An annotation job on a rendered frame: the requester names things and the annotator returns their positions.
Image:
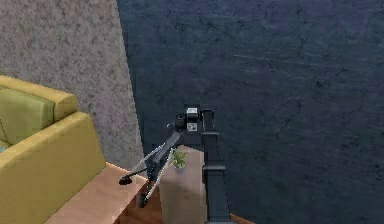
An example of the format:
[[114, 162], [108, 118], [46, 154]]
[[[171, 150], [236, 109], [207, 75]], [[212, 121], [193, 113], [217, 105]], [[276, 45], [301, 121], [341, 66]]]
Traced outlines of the yellow sofa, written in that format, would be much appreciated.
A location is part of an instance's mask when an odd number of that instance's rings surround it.
[[44, 224], [105, 167], [92, 118], [75, 95], [0, 75], [13, 89], [54, 103], [54, 122], [10, 145], [0, 139], [0, 224]]

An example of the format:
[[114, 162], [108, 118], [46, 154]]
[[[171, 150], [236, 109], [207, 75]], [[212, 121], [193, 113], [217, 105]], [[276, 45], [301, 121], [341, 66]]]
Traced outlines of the beige side table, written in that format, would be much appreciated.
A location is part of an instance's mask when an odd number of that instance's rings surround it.
[[206, 220], [205, 186], [201, 168], [204, 153], [186, 146], [183, 169], [169, 165], [160, 180], [159, 191], [164, 224], [204, 224]]

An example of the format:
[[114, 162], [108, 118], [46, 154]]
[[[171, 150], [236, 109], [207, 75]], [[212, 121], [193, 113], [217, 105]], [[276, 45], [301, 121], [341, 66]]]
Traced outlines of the small green houseplant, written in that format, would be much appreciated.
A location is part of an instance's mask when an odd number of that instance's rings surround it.
[[171, 165], [177, 173], [181, 173], [186, 165], [186, 153], [176, 150], [172, 153]]

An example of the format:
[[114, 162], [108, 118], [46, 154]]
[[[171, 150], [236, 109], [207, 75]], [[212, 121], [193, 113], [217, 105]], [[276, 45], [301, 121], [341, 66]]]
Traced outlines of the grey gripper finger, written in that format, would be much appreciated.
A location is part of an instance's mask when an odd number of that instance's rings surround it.
[[141, 190], [136, 196], [136, 206], [138, 208], [144, 208], [151, 195], [154, 193], [156, 187], [159, 185], [165, 168], [168, 166], [172, 157], [173, 149], [168, 150], [166, 153], [156, 153], [150, 160], [147, 168], [149, 179], [144, 185], [144, 189]]
[[160, 160], [162, 157], [159, 154], [163, 151], [164, 145], [158, 146], [148, 155], [146, 155], [140, 162], [125, 176], [119, 180], [120, 185], [128, 185], [133, 182], [132, 177], [144, 171], [147, 172], [150, 181], [155, 181], [160, 172]]

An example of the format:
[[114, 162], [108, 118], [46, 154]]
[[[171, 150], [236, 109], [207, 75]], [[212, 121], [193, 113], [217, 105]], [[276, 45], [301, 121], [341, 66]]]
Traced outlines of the green sofa cushion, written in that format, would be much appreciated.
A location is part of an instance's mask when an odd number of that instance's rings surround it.
[[34, 135], [54, 122], [54, 103], [32, 94], [0, 90], [0, 139], [10, 145]]

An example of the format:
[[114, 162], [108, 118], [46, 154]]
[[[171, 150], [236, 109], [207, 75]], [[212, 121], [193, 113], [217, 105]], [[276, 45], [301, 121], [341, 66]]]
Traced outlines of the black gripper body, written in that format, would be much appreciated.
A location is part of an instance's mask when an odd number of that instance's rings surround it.
[[163, 156], [177, 143], [182, 133], [186, 130], [186, 115], [178, 114], [175, 120], [167, 125], [168, 139], [155, 153], [152, 159], [153, 163], [159, 163]]

